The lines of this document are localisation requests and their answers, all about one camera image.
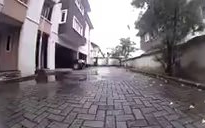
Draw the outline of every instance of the parked car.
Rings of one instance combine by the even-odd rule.
[[[80,69],[84,69],[86,67],[86,61],[85,60],[74,60],[73,62],[73,69],[74,70],[80,70]]]

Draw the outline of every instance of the street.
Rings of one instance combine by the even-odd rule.
[[[0,128],[205,128],[205,91],[122,68],[0,86]]]

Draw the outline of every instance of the overcast sky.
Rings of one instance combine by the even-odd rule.
[[[91,41],[98,44],[106,52],[119,44],[120,38],[131,37],[140,48],[139,38],[134,22],[138,11],[131,6],[132,0],[89,0],[91,5],[90,18],[94,25]]]

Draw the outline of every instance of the building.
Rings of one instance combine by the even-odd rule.
[[[202,12],[202,16],[204,18],[204,22],[205,22],[205,0],[203,1],[203,4],[201,5],[201,12]],[[196,34],[196,35],[192,35],[192,34],[189,34],[183,42],[187,42],[189,41],[190,39],[196,37],[196,36],[201,36],[201,35],[205,35],[205,31],[203,33],[199,33],[199,34]],[[140,36],[141,37],[141,50],[145,51],[145,52],[149,52],[151,51],[157,44],[159,44],[161,42],[161,38],[156,38],[156,39],[152,39],[151,37],[151,34],[148,33],[148,32],[139,32],[137,34],[137,36]]]
[[[51,40],[55,44],[55,68],[72,68],[73,60],[89,63],[90,30],[88,0],[61,0],[54,7]]]
[[[91,47],[90,47],[90,65],[98,65],[98,59],[99,58],[105,58],[104,53],[101,51],[100,47],[91,42]]]
[[[88,0],[0,0],[0,72],[70,68],[89,60]]]

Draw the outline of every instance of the brick paving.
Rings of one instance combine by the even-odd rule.
[[[197,89],[119,68],[79,71],[85,73],[84,81],[0,87],[0,126],[205,128],[201,114],[189,109]]]

